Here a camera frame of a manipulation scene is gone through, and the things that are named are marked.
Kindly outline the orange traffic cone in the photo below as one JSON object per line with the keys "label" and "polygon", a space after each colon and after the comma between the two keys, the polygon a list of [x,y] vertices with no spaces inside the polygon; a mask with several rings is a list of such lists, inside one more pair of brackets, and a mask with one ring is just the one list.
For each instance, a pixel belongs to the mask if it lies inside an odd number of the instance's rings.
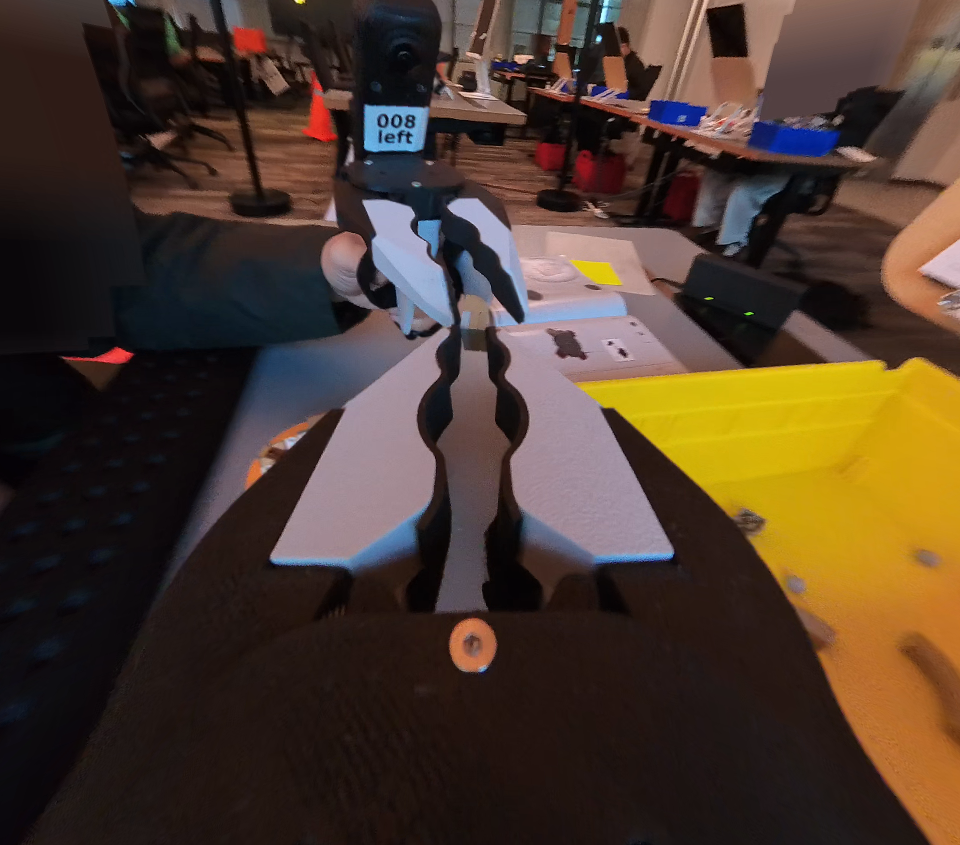
{"label": "orange traffic cone", "polygon": [[320,143],[335,143],[337,131],[330,110],[325,104],[325,91],[317,78],[316,71],[310,73],[310,107],[308,122],[302,134]]}

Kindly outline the long wooden table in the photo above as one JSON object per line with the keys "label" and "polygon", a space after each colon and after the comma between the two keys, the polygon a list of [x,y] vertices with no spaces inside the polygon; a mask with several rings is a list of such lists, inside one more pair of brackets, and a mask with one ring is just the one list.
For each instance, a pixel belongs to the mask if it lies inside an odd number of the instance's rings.
{"label": "long wooden table", "polygon": [[873,171],[881,164],[879,158],[851,159],[844,155],[827,154],[822,156],[784,155],[764,151],[749,146],[742,136],[725,133],[704,133],[696,129],[654,121],[646,113],[649,104],[628,99],[605,100],[595,97],[582,99],[583,107],[603,112],[608,116],[627,119],[650,132],[643,142],[662,146],[667,155],[693,161],[705,156],[709,165],[719,166],[722,162],[733,161],[749,164],[760,169],[801,172],[804,174],[847,174],[861,171]]}

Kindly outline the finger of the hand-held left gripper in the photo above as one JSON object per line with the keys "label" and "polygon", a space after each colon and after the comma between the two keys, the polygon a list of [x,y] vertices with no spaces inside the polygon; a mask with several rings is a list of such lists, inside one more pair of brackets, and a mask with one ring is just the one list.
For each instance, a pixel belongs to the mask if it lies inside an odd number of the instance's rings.
{"label": "finger of the hand-held left gripper", "polygon": [[443,328],[453,327],[450,277],[436,248],[419,235],[414,210],[383,199],[365,199],[363,207],[372,228],[373,266],[394,288],[400,328],[413,330],[417,311]]}
{"label": "finger of the hand-held left gripper", "polygon": [[509,221],[477,197],[459,198],[444,209],[443,254],[453,257],[462,296],[496,300],[516,324],[527,316],[527,287]]}

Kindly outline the small tan brick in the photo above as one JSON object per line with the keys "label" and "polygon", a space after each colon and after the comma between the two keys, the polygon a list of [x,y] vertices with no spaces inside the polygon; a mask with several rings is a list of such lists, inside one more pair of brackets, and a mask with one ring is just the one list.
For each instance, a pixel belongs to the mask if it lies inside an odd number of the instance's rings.
{"label": "small tan brick", "polygon": [[462,348],[486,353],[487,330],[491,327],[489,303],[479,296],[464,295],[459,301]]}

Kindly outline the white paper sheet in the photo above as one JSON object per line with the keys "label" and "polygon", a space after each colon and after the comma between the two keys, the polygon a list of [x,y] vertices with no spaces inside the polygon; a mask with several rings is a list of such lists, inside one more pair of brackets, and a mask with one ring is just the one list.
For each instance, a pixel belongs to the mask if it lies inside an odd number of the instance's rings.
{"label": "white paper sheet", "polygon": [[561,257],[568,261],[610,263],[619,275],[623,286],[609,288],[634,295],[652,296],[657,293],[631,241],[567,231],[548,231],[544,248],[546,255]]}

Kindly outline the black office chair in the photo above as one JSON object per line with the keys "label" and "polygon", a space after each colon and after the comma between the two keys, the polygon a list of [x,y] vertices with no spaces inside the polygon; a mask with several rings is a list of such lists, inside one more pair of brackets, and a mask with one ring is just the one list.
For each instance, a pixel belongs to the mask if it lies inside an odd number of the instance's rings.
{"label": "black office chair", "polygon": [[232,150],[224,135],[197,124],[190,116],[182,78],[175,69],[167,41],[163,11],[127,4],[106,9],[116,38],[117,85],[121,98],[114,104],[112,121],[126,172],[151,167],[169,171],[191,190],[200,187],[183,165],[202,168],[210,177],[217,170],[186,155],[188,139],[205,136]]}
{"label": "black office chair", "polygon": [[799,174],[789,178],[784,188],[763,204],[759,215],[753,220],[744,262],[751,268],[761,268],[770,251],[778,244],[790,216],[822,215],[833,203],[842,174]]}

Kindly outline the round toy brick model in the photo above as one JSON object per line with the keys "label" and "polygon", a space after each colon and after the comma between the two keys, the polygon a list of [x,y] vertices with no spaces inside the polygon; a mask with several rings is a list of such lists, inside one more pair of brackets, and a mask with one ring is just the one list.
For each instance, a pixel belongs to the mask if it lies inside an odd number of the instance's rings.
{"label": "round toy brick model", "polygon": [[265,476],[325,416],[325,412],[320,412],[271,437],[250,462],[246,472],[245,489],[250,489]]}

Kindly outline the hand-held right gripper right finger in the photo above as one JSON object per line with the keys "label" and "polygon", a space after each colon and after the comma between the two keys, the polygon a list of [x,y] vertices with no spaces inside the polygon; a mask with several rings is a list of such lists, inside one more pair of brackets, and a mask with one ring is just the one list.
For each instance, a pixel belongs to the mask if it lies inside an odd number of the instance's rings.
{"label": "hand-held right gripper right finger", "polygon": [[487,610],[538,611],[571,576],[671,562],[612,416],[518,337],[489,327],[486,355],[507,441],[485,534]]}

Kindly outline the grey desk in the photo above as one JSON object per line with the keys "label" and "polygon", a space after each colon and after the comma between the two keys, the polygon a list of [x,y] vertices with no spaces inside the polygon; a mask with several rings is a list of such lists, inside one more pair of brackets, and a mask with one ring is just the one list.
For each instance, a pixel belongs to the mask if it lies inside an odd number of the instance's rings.
{"label": "grey desk", "polygon": [[[546,255],[559,234],[630,241],[647,275],[662,278],[663,297],[627,294],[630,314],[656,336],[690,372],[740,369],[714,338],[668,297],[666,281],[682,283],[699,253],[675,230],[619,227],[514,226],[522,256]],[[382,314],[373,314],[345,335],[261,350],[210,473],[200,490],[171,558],[164,590],[198,542],[242,495],[259,449],[276,433],[342,407],[421,344],[402,337]],[[494,415],[496,392],[486,356],[466,351],[452,389],[453,419],[440,439],[448,467],[452,537],[438,595],[440,612],[486,608],[484,532],[497,509],[494,476],[506,441]]]}

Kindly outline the grey background table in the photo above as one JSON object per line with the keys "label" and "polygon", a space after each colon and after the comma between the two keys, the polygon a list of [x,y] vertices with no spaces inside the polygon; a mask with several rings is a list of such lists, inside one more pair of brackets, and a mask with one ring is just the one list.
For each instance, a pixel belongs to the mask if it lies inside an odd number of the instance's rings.
{"label": "grey background table", "polygon": [[354,143],[372,154],[423,153],[432,123],[459,123],[469,131],[525,121],[519,111],[497,99],[469,98],[459,93],[438,95],[427,83],[371,83],[353,91],[325,89],[322,101],[329,111],[351,113]]}

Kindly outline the instruction booklet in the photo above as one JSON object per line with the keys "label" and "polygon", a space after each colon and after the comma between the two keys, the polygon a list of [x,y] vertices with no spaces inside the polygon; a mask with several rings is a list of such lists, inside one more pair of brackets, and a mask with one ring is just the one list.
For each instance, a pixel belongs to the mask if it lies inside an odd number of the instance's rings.
{"label": "instruction booklet", "polygon": [[653,331],[629,313],[626,292],[599,286],[565,258],[520,259],[527,287],[524,323],[499,302],[491,323],[511,345],[545,359],[574,382],[684,374],[687,367]]}

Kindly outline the person's left forearm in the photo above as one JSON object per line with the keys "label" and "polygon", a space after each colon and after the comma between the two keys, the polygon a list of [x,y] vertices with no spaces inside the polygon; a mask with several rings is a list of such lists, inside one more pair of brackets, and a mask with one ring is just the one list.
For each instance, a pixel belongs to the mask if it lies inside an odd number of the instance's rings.
{"label": "person's left forearm", "polygon": [[112,290],[113,344],[128,352],[253,348],[342,335],[370,313],[336,301],[320,225],[234,222],[134,209],[142,284]]}

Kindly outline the black metal pole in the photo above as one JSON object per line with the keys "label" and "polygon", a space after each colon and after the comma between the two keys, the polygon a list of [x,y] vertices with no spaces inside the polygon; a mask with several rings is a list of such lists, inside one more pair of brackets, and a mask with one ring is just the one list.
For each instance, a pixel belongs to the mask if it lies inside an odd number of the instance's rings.
{"label": "black metal pole", "polygon": [[227,197],[228,203],[234,214],[243,218],[259,219],[287,215],[292,207],[290,195],[284,191],[266,187],[261,179],[254,136],[247,115],[246,96],[222,0],[209,0],[209,3],[222,49],[226,81],[234,116],[239,126],[250,185],[249,189],[230,193]]}
{"label": "black metal pole", "polygon": [[582,205],[575,189],[569,189],[574,162],[573,142],[576,137],[580,109],[585,95],[587,84],[593,76],[599,61],[598,46],[596,45],[596,26],[602,0],[591,0],[584,44],[581,51],[581,63],[577,75],[576,89],[573,100],[569,104],[569,123],[566,141],[563,149],[563,159],[554,187],[547,187],[537,193],[536,205],[548,212],[568,214],[578,212]]}

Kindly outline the black perforated pad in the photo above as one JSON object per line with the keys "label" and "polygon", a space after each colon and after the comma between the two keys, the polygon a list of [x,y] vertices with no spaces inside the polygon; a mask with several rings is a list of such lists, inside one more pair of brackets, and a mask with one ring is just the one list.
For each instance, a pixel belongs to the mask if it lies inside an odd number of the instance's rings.
{"label": "black perforated pad", "polygon": [[257,356],[138,354],[3,513],[2,843],[24,839],[102,717]]}

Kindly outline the yellow plastic bin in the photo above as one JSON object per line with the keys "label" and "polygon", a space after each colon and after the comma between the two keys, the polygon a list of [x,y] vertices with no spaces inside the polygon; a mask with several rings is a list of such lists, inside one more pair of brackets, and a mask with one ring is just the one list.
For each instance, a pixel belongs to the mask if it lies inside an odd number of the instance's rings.
{"label": "yellow plastic bin", "polygon": [[750,537],[793,605],[836,633],[821,663],[846,719],[930,843],[958,843],[958,745],[899,650],[958,670],[958,378],[924,359],[584,382]]}

